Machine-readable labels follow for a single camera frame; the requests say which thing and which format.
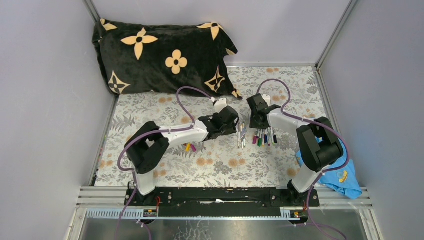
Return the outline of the dark green end marker pen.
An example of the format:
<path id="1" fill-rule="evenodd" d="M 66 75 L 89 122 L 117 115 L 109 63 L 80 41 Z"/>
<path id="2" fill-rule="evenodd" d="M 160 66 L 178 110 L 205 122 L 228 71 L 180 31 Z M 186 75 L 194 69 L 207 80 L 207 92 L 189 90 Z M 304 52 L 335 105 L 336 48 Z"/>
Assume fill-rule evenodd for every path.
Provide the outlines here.
<path id="1" fill-rule="evenodd" d="M 263 130 L 259 129 L 257 133 L 257 146 L 262 147 L 263 146 Z"/>

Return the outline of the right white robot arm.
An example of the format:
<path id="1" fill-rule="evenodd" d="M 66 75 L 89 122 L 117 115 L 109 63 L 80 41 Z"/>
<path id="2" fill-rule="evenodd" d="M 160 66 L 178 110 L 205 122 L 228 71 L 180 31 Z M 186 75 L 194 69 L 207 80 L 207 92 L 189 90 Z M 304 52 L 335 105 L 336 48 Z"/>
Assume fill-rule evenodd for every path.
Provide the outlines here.
<path id="1" fill-rule="evenodd" d="M 303 165 L 299 173 L 287 184 L 287 201 L 293 206 L 301 205 L 306 192 L 313 186 L 323 171 L 344 155 L 340 136 L 334 131 L 326 117 L 314 120 L 288 113 L 278 105 L 268 105 L 258 93 L 247 99 L 251 110 L 250 127 L 266 130 L 283 130 L 297 138 Z"/>

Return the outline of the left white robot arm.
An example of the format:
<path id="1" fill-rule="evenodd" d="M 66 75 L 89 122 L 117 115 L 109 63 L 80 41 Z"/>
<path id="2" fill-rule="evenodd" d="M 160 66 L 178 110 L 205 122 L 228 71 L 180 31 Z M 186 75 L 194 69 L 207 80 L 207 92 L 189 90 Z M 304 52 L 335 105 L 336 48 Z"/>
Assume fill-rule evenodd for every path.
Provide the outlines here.
<path id="1" fill-rule="evenodd" d="M 149 121 L 125 144 L 124 153 L 133 165 L 136 199 L 144 206 L 155 200 L 154 169 L 168 149 L 188 143 L 201 143 L 237 132 L 239 114 L 230 106 L 194 123 L 160 127 Z"/>

